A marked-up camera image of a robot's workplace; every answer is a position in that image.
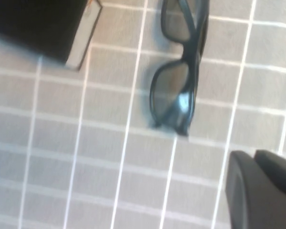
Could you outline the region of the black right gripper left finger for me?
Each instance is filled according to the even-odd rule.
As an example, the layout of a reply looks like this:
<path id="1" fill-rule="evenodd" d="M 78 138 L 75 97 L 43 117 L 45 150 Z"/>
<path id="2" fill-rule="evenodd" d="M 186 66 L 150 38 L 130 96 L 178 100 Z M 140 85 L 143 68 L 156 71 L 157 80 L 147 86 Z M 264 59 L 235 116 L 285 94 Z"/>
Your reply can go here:
<path id="1" fill-rule="evenodd" d="M 225 194 L 233 229 L 286 229 L 286 194 L 244 151 L 230 154 Z"/>

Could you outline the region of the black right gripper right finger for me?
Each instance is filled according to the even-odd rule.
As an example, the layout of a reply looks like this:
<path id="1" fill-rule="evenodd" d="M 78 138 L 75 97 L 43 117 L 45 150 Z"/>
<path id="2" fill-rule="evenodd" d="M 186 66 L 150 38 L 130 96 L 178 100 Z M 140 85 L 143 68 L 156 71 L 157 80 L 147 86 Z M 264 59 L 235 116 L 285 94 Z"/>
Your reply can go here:
<path id="1" fill-rule="evenodd" d="M 271 182 L 286 194 L 286 159 L 267 150 L 256 150 L 254 160 Z"/>

